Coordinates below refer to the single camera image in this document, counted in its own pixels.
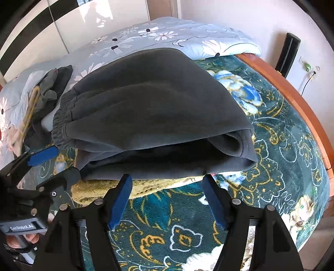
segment white cloth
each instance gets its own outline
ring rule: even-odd
[[[25,83],[25,86],[22,90],[20,102],[15,106],[14,111],[10,115],[10,123],[8,127],[13,124],[15,128],[18,128],[27,113],[30,92],[48,72],[48,70],[39,70],[32,72],[29,75],[27,82]]]

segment power outlet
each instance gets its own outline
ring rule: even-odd
[[[303,68],[305,68],[307,61],[302,56],[299,58],[298,62],[303,66]]]
[[[315,66],[315,68],[313,68],[310,72],[310,76],[312,76],[311,81],[315,80],[318,77],[319,73],[320,73],[320,67]]]

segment dark gray cloth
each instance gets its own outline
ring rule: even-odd
[[[52,138],[78,149],[84,180],[175,179],[253,166],[253,131],[224,86],[164,48],[85,76],[61,97]]]
[[[43,129],[41,121],[56,107],[56,104],[60,96],[63,94],[72,73],[72,65],[57,69],[57,79],[52,85],[52,90],[56,93],[57,98],[55,100],[48,100],[44,108],[38,112],[34,112],[31,118],[31,126],[24,138],[24,145],[30,150],[42,150],[46,145],[52,142],[51,133]]]
[[[57,99],[57,93],[51,89],[53,87],[54,82],[57,79],[57,76],[58,76],[57,69],[50,70],[46,74],[46,76],[42,79],[42,81],[39,83],[40,96],[34,107],[34,112],[38,112],[41,109],[45,108],[48,100]]]

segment label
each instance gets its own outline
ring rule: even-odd
[[[20,231],[30,231],[35,230],[36,227],[33,224],[26,224],[26,225],[20,225],[16,227],[9,227],[13,232],[20,232]]]

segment teal floral bedspread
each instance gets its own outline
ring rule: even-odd
[[[250,206],[272,204],[298,249],[318,224],[329,197],[329,180],[319,148],[305,122],[266,79],[235,56],[196,61],[223,84],[253,123],[257,165],[214,176],[232,197]],[[42,182],[73,164],[74,150],[59,154],[30,173]],[[52,213],[71,200],[58,192]],[[110,240],[124,271],[213,270],[226,238],[215,223],[201,182],[130,200]],[[94,270],[82,229],[87,271]],[[254,228],[250,228],[242,270],[248,270]]]

